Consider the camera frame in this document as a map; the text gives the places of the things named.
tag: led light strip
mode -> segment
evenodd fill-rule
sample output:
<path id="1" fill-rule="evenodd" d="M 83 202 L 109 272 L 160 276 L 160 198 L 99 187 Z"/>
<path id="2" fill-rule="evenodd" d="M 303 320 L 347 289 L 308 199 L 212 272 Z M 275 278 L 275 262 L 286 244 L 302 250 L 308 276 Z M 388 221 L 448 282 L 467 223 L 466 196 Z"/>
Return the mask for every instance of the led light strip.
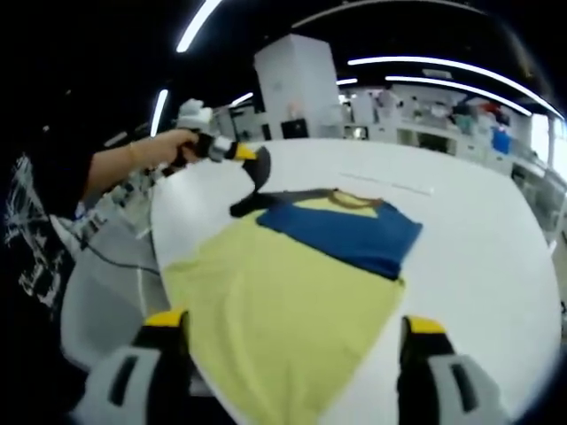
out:
<path id="1" fill-rule="evenodd" d="M 433 78 L 399 77 L 399 76 L 386 77 L 386 81 L 422 82 L 424 84 L 434 84 L 434 85 L 437 85 L 437 86 L 444 86 L 444 87 L 451 87 L 453 89 L 465 90 L 465 91 L 469 91 L 470 93 L 475 93 L 475 94 L 480 95 L 482 97 L 486 97 L 488 99 L 495 100 L 496 102 L 499 102 L 501 104 L 505 104 L 506 106 L 522 113 L 526 117 L 532 116 L 532 113 L 530 111 L 523 108 L 519 104 L 515 104 L 514 102 L 511 102 L 508 99 L 505 99 L 504 97 L 500 97 L 498 95 L 490 93 L 489 91 L 476 89 L 474 87 L 467 86 L 465 84 L 459 84 L 458 82 L 445 81 L 445 80 L 435 80 Z"/>
<path id="2" fill-rule="evenodd" d="M 163 107 L 166 105 L 167 100 L 167 90 L 161 90 L 158 96 L 158 102 L 156 103 L 156 109 L 153 112 L 153 120 L 151 120 L 151 131 L 150 136 L 155 137 L 158 133 L 159 120 L 161 119 L 161 113 L 163 112 Z"/>
<path id="3" fill-rule="evenodd" d="M 221 4 L 222 0 L 206 0 L 205 3 L 198 10 L 195 18 L 190 22 L 185 30 L 185 34 L 177 45 L 177 53 L 184 53 L 187 51 L 199 30 L 205 25 L 206 20 L 211 16 L 214 10 Z"/>
<path id="4" fill-rule="evenodd" d="M 296 22 L 291 27 L 293 29 L 303 27 L 304 25 L 306 25 L 310 22 L 313 22 L 315 20 L 318 20 L 320 18 L 324 18 L 326 16 L 332 15 L 333 13 L 346 11 L 348 9 L 352 9 L 352 8 L 355 8 L 355 7 L 366 6 L 366 5 L 369 5 L 369 4 L 401 3 L 401 2 L 410 2 L 410 1 L 415 1 L 415 0 L 359 0 L 358 2 L 354 2 L 354 3 L 343 2 L 344 4 L 341 4 L 340 6 L 333 7 L 332 9 L 329 9 L 327 11 L 316 13 L 315 15 L 310 16 L 308 18 L 305 18 L 305 19 L 301 20 L 300 22 Z M 421 1 L 427 2 L 427 3 L 443 4 L 445 6 L 457 7 L 459 9 L 464 9 L 466 11 L 475 12 L 475 13 L 479 13 L 481 15 L 485 15 L 485 13 L 480 11 L 479 9 L 475 9 L 473 7 L 466 5 L 466 4 L 458 4 L 458 3 L 455 3 L 454 1 L 447 1 L 447 0 L 421 0 Z"/>
<path id="5" fill-rule="evenodd" d="M 498 73 L 488 71 L 479 66 L 468 65 L 461 62 L 455 62 L 454 60 L 423 58 L 419 56 L 383 56 L 378 58 L 361 58 L 361 59 L 349 60 L 348 65 L 356 66 L 356 65 L 366 65 L 366 64 L 383 64 L 390 62 L 409 62 L 409 63 L 417 63 L 417 64 L 449 66 L 453 68 L 463 69 L 465 71 L 471 71 L 472 73 L 479 73 L 481 75 L 492 78 L 496 81 L 506 84 L 507 86 L 510 86 L 513 89 L 520 91 L 521 93 L 525 94 L 530 99 L 532 99 L 533 101 L 537 102 L 538 104 L 546 108 L 548 111 L 551 111 L 559 118 L 564 120 L 563 115 L 559 111 L 557 111 L 556 108 L 554 108 L 549 102 L 547 102 L 542 97 L 536 95 L 531 90 L 518 84 L 515 81 L 512 81 L 510 78 L 506 78 Z"/>
<path id="6" fill-rule="evenodd" d="M 112 146 L 113 144 L 121 142 L 122 140 L 126 139 L 126 137 L 128 137 L 128 133 L 123 131 L 119 135 L 116 135 L 115 137 L 113 137 L 112 139 L 107 140 L 105 142 L 105 147 L 108 148 L 108 147 Z"/>
<path id="7" fill-rule="evenodd" d="M 237 100 L 235 100 L 234 102 L 232 102 L 230 104 L 230 107 L 233 108 L 235 106 L 238 106 L 239 104 L 242 104 L 243 102 L 247 101 L 248 99 L 252 99 L 254 96 L 253 93 L 246 93 L 244 96 L 239 97 Z"/>
<path id="8" fill-rule="evenodd" d="M 337 85 L 338 86 L 344 86 L 346 84 L 356 84 L 357 82 L 358 82 L 358 79 L 356 79 L 356 78 L 348 78 L 346 80 L 337 81 Z"/>

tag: blue t-shirt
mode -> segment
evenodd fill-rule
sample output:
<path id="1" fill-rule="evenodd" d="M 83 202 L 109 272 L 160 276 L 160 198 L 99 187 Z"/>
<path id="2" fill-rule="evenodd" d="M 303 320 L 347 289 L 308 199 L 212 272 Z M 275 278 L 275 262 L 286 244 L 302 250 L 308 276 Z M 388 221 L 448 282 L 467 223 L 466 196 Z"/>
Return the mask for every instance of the blue t-shirt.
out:
<path id="1" fill-rule="evenodd" d="M 282 204 L 262 214 L 263 227 L 304 243 L 334 259 L 397 280 L 401 263 L 423 225 L 382 203 L 377 218 Z"/>

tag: yellow t-shirt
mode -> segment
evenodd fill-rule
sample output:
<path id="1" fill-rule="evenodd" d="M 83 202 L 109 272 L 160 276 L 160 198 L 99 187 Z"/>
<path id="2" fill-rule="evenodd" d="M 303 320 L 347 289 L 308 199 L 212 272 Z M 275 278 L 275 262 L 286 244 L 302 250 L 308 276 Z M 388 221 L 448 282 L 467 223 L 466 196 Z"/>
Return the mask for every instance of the yellow t-shirt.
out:
<path id="1" fill-rule="evenodd" d="M 328 199 L 298 203 L 345 210 Z M 165 274 L 190 312 L 190 352 L 259 424 L 311 424 L 348 384 L 400 302 L 403 281 L 352 267 L 256 224 L 254 212 Z"/>

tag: person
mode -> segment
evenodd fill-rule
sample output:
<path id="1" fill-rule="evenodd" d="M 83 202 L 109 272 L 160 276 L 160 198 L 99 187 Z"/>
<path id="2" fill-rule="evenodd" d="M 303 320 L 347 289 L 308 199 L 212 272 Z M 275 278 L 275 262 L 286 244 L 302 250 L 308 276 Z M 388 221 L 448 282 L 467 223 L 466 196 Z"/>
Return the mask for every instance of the person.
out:
<path id="1" fill-rule="evenodd" d="M 421 121 L 423 116 L 422 106 L 416 96 L 411 97 L 410 116 L 415 121 Z"/>
<path id="2" fill-rule="evenodd" d="M 452 108 L 448 116 L 449 121 L 456 125 L 464 135 L 473 135 L 474 124 L 478 120 L 478 109 L 468 102 L 473 96 L 466 96 L 463 100 L 457 102 Z"/>
<path id="3" fill-rule="evenodd" d="M 510 117 L 502 111 L 501 107 L 498 104 L 486 102 L 484 104 L 481 104 L 479 108 L 494 115 L 496 123 L 500 126 L 510 127 Z"/>
<path id="4" fill-rule="evenodd" d="M 394 93 L 393 85 L 390 82 L 377 94 L 377 106 L 385 119 L 390 119 L 392 112 L 403 106 L 402 99 Z"/>
<path id="5" fill-rule="evenodd" d="M 179 148 L 188 162 L 196 162 L 185 146 L 198 137 L 175 129 L 98 152 L 81 140 L 56 135 L 48 139 L 4 148 L 0 167 L 0 311 L 7 355 L 3 401 L 17 409 L 14 421 L 38 416 L 41 423 L 71 409 L 86 378 L 59 348 L 60 310 L 74 261 L 51 226 L 50 214 L 72 219 L 90 192 L 104 191 L 136 169 L 171 164 Z"/>

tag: round white table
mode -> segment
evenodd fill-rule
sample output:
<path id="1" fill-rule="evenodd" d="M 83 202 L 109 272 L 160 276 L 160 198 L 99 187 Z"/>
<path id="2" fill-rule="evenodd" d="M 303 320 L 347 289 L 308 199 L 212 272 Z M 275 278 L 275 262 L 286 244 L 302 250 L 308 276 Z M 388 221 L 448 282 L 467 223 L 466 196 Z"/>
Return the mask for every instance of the round white table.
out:
<path id="1" fill-rule="evenodd" d="M 554 372 L 561 312 L 546 241 L 513 181 L 447 155 L 387 143 L 264 144 L 272 173 L 262 192 L 340 188 L 383 197 L 424 225 L 403 264 L 408 286 L 398 311 L 320 422 L 398 423 L 405 314 L 442 323 L 455 349 L 498 384 L 508 415 L 522 415 Z M 208 160 L 162 181 L 151 217 L 160 269 L 189 258 L 230 224 L 229 206 L 252 188 L 239 164 Z M 246 422 L 208 383 L 235 420 Z"/>

